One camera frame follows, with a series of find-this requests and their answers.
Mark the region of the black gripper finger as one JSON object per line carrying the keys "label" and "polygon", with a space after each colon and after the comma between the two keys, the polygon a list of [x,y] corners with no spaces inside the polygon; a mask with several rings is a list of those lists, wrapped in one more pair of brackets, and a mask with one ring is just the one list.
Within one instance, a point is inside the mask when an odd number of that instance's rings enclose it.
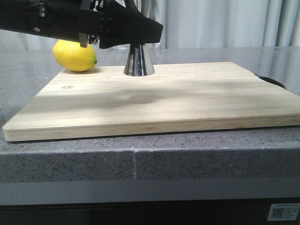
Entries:
{"label": "black gripper finger", "polygon": [[139,11],[138,5],[136,5],[134,0],[125,0],[125,7],[127,10],[129,10],[131,15],[143,16],[143,14]]}
{"label": "black gripper finger", "polygon": [[99,48],[107,49],[124,44],[158,43],[163,25],[146,17],[131,15],[125,6],[107,0],[104,6]]}

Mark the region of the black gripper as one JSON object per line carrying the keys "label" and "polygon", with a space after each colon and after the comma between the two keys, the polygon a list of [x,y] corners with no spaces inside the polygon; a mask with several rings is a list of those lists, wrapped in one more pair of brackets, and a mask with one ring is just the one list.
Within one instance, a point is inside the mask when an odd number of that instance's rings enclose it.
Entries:
{"label": "black gripper", "polygon": [[104,0],[2,0],[0,28],[108,48]]}

